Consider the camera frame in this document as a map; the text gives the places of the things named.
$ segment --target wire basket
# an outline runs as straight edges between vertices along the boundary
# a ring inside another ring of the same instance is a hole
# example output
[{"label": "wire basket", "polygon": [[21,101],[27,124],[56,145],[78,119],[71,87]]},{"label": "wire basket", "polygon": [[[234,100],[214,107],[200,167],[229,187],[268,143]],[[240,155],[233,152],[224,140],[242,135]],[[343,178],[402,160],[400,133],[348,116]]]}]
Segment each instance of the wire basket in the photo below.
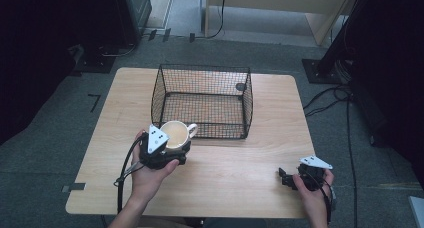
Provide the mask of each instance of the wire basket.
[{"label": "wire basket", "polygon": [[248,67],[162,64],[152,97],[152,124],[196,123],[196,138],[245,139],[253,114]]}]

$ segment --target hand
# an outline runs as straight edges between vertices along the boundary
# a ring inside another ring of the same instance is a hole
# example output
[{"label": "hand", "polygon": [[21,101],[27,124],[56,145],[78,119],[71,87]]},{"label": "hand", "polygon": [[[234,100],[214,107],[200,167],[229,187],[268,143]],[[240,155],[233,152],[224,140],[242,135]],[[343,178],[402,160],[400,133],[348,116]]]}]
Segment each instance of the hand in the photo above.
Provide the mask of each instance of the hand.
[{"label": "hand", "polygon": [[[136,138],[140,137],[143,132],[145,131],[141,130],[137,134]],[[133,150],[131,164],[134,164],[139,160],[140,144],[137,144]],[[140,202],[149,202],[151,199],[153,199],[156,192],[159,190],[162,181],[175,170],[178,164],[178,160],[173,160],[169,162],[163,169],[160,170],[152,170],[147,167],[143,167],[141,170],[132,173],[131,199],[135,199]]]},{"label": "hand", "polygon": [[[331,185],[333,184],[334,175],[330,170],[325,169],[325,181]],[[299,190],[300,198],[302,199],[303,207],[306,215],[308,216],[311,227],[328,227],[327,226],[327,208],[324,202],[324,196],[320,190],[310,191],[305,187],[302,178],[299,175],[293,175],[293,181]],[[330,188],[328,185],[322,187],[328,197],[331,197]]]}]

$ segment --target table top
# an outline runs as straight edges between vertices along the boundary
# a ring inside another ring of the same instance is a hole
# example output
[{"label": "table top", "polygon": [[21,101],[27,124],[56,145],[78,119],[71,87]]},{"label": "table top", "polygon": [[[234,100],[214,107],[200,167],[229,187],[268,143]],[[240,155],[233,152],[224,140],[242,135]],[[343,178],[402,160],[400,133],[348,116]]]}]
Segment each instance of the table top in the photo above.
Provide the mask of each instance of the table top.
[{"label": "table top", "polygon": [[[71,214],[116,214],[125,156],[137,132],[151,124],[157,69],[117,71],[66,204]],[[195,139],[187,163],[162,183],[144,215],[303,218],[297,191],[281,185],[278,168],[296,173],[314,154],[292,76],[252,74],[253,119],[244,140]],[[124,204],[131,179],[124,187]]]}]

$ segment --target floor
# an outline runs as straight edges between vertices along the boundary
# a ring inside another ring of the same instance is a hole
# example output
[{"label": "floor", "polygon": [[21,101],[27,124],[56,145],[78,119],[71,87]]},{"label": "floor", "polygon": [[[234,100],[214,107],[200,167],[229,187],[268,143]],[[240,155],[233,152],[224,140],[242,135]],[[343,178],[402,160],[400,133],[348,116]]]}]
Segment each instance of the floor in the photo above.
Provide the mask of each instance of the floor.
[{"label": "floor", "polygon": [[[147,24],[147,33],[156,29],[158,34],[163,34],[165,29],[171,29],[172,36],[189,37],[190,33],[195,33],[196,38],[205,36],[201,25],[204,0],[202,9],[199,9],[199,0],[151,2],[153,9]],[[220,15],[221,7],[211,8],[209,35],[218,32]],[[345,18],[342,16],[338,19],[331,34],[320,47],[328,48],[331,45]],[[225,7],[223,28],[214,39],[318,47],[305,14],[297,12]]]}]

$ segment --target mug handle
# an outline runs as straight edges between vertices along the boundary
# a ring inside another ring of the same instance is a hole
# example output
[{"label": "mug handle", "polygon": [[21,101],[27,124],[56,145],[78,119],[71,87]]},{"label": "mug handle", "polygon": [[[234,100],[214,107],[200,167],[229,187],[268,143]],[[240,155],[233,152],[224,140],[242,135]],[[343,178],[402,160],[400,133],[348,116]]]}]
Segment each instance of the mug handle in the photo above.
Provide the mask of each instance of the mug handle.
[{"label": "mug handle", "polygon": [[191,130],[193,130],[191,133],[190,133],[190,135],[189,135],[189,137],[190,137],[190,139],[191,138],[193,138],[193,136],[195,136],[196,135],[196,133],[197,133],[197,130],[199,129],[199,127],[197,127],[197,125],[196,124],[191,124],[191,125],[189,125],[188,127],[187,127],[187,130],[190,132]]}]

